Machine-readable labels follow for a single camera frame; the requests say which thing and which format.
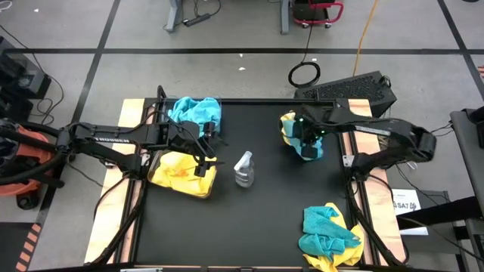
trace concrete floor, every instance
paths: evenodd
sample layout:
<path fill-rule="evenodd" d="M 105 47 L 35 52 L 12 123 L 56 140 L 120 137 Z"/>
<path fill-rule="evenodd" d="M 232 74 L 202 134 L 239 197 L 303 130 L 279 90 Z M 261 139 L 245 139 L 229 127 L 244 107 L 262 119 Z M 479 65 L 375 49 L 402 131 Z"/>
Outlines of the concrete floor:
<path fill-rule="evenodd" d="M 97 48 L 113 3 L 119 0 L 16 0 L 0 13 L 0 24 L 30 48 Z M 310 48 L 357 48 L 373 1 L 345 0 L 341 21 L 331 29 L 313 29 Z M 469 49 L 484 49 L 484 1 L 445 1 Z M 200 3 L 200 13 L 212 12 L 215 0 Z M 185 3 L 185 17 L 193 17 Z M 179 26 L 168 34 L 162 26 L 169 2 L 121 0 L 106 48 L 304 48 L 309 31 L 291 23 L 290 34 L 279 34 L 279 5 L 265 0 L 222 0 L 216 16 L 199 25 Z M 0 35 L 14 45 L 0 30 Z M 382 0 L 365 37 L 364 48 L 459 49 L 437 0 Z M 169 95 L 182 97 L 292 97 L 287 73 L 301 54 L 38 54 L 47 73 L 64 87 L 63 103 L 53 112 L 54 127 L 71 122 L 82 91 L 88 97 L 80 115 L 86 122 L 112 125 L 125 98 L 153 97 L 163 85 Z M 354 54 L 309 54 L 321 65 L 319 82 L 351 76 Z M 473 55 L 476 66 L 484 55 Z M 95 69 L 92 85 L 88 71 Z M 392 80 L 398 101 L 392 116 L 428 129 L 449 120 L 452 110 L 482 106 L 482 96 L 461 54 L 364 54 L 358 73 L 379 70 Z M 47 97 L 59 99 L 51 85 Z M 105 169 L 95 159 L 79 156 L 75 164 L 102 181 Z M 388 171 L 394 188 L 409 188 L 396 171 Z M 439 138 L 435 159 L 409 172 L 424 190 L 447 190 L 451 199 L 473 195 L 455 136 Z M 81 265 L 92 229 L 92 212 L 100 188 L 69 168 L 66 186 L 54 195 L 31 270 Z M 39 209 L 21 211 L 14 199 L 0 199 L 0 221 L 36 221 Z M 457 269 L 447 255 L 411 252 L 415 267 Z"/>

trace orange vacuum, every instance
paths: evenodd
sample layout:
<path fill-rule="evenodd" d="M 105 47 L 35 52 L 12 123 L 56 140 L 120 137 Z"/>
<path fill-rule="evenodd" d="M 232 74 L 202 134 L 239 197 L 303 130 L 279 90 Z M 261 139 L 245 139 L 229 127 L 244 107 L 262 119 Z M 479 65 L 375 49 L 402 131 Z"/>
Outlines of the orange vacuum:
<path fill-rule="evenodd" d="M 48 143 L 48 139 L 44 135 L 27 130 L 23 126 L 10 122 L 7 119 L 0 119 L 0 127 Z M 19 144 L 11 139 L 0 138 L 0 175 L 15 175 L 24 172 L 29 168 L 47 162 L 52 156 L 52 152 L 26 144 Z M 33 209 L 39 204 L 40 185 L 41 183 L 36 179 L 26 178 L 16 184 L 0 186 L 0 196 L 17 196 L 19 208 Z"/>

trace wooden board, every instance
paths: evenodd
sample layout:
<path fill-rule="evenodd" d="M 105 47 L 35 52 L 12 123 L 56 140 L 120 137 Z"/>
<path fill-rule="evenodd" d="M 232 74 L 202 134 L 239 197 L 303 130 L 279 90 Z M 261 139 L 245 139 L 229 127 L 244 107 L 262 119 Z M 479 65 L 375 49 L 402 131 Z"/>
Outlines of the wooden board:
<path fill-rule="evenodd" d="M 354 114 L 371 116 L 371 109 L 368 100 L 350 99 L 349 108 Z M 355 139 L 358 152 L 360 153 L 373 154 L 380 151 L 380 145 L 378 144 L 378 138 L 376 135 L 355 132 Z M 349 137 L 343 137 L 343 140 L 345 142 L 345 147 L 350 147 Z M 386 179 L 386 172 L 384 170 L 374 169 L 371 171 L 371 174 L 383 179 L 388 183 L 388 180 Z M 394 256 L 398 260 L 403 261 L 405 259 L 405 251 L 403 249 L 402 238 L 400 237 L 399 226 L 396 221 L 395 210 L 393 209 L 392 196 L 388 191 L 388 188 L 372 178 L 369 178 L 365 182 L 365 187 L 368 197 L 368 205 L 370 206 L 373 228 L 388 249 L 392 251 Z M 368 239 L 366 239 L 364 254 L 367 263 L 371 261 L 371 252 L 369 248 L 369 242 Z M 382 265 L 386 264 L 381 255 L 380 263 Z"/>
<path fill-rule="evenodd" d="M 125 99 L 119 126 L 135 127 L 143 114 L 144 99 Z M 113 144 L 113 149 L 124 154 L 135 152 L 132 144 Z M 104 178 L 104 186 L 101 195 L 111 188 L 122 175 L 118 168 L 108 169 Z M 101 202 L 98 212 L 92 225 L 91 239 L 89 240 L 88 250 L 85 254 L 85 262 L 96 259 L 113 239 L 118 231 L 123 216 L 123 208 L 128 191 L 128 179 L 125 179 L 116 189 L 111 191 Z"/>

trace yellow towel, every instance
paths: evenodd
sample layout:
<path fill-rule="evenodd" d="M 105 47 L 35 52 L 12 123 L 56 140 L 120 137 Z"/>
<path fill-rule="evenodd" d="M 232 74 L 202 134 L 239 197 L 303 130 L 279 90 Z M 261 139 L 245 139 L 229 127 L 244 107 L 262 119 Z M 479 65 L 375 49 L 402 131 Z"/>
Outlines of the yellow towel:
<path fill-rule="evenodd" d="M 217 158 L 206 158 L 206 160 L 216 161 Z M 151 182 L 192 196 L 208 197 L 216 176 L 216 167 L 210 167 L 206 171 L 205 177 L 201 178 L 194 175 L 197 165 L 192 155 L 178 152 L 167 153 L 161 156 L 160 166 L 151 178 Z"/>
<path fill-rule="evenodd" d="M 326 206 L 332 207 L 338 212 L 338 216 L 332 217 L 331 221 L 339 225 L 340 227 L 346 228 L 345 220 L 336 205 L 334 205 L 333 203 L 327 203 Z M 312 257 L 307 254 L 303 254 L 304 258 L 306 258 L 311 266 L 316 267 L 317 269 L 324 272 L 337 272 L 336 267 L 342 263 L 347 265 L 356 264 L 360 260 L 361 254 L 363 254 L 365 235 L 363 234 L 363 230 L 360 228 L 359 225 L 354 226 L 351 229 L 351 232 L 360 238 L 361 244 L 353 249 L 346 249 L 342 255 L 333 255 L 333 262 L 331 262 L 330 259 L 326 258 L 325 256 Z"/>

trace blue towel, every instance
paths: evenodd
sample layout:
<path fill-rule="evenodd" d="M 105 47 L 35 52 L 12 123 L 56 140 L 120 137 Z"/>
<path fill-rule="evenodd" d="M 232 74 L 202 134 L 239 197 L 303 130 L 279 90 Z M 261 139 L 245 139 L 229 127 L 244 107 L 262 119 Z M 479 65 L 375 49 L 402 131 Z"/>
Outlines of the blue towel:
<path fill-rule="evenodd" d="M 333 223 L 330 218 L 338 216 L 331 207 L 309 207 L 304 209 L 304 234 L 299 247 L 306 254 L 326 256 L 333 261 L 333 254 L 342 255 L 346 248 L 355 248 L 361 243 L 351 231 Z"/>
<path fill-rule="evenodd" d="M 200 134 L 203 136 L 203 125 L 206 122 L 215 123 L 215 131 L 220 132 L 220 120 L 222 109 L 215 98 L 207 97 L 202 101 L 195 101 L 191 97 L 183 97 L 176 101 L 173 110 L 168 111 L 175 122 L 190 121 L 200 126 Z"/>
<path fill-rule="evenodd" d="M 290 145 L 296 149 L 296 152 L 301 156 L 301 150 L 306 144 L 302 144 L 301 146 L 301 140 L 297 138 L 292 138 L 293 136 L 293 126 L 294 126 L 294 121 L 282 121 L 282 126 L 284 127 L 284 131 L 286 133 L 286 136 L 289 139 Z M 316 147 L 318 149 L 318 157 L 315 159 L 320 159 L 323 156 L 323 149 L 321 148 L 323 144 L 323 138 L 321 137 L 319 140 L 316 141 L 315 144 L 313 144 L 313 147 Z M 307 158 L 301 156 L 302 159 L 304 160 L 313 160 L 314 158 Z"/>

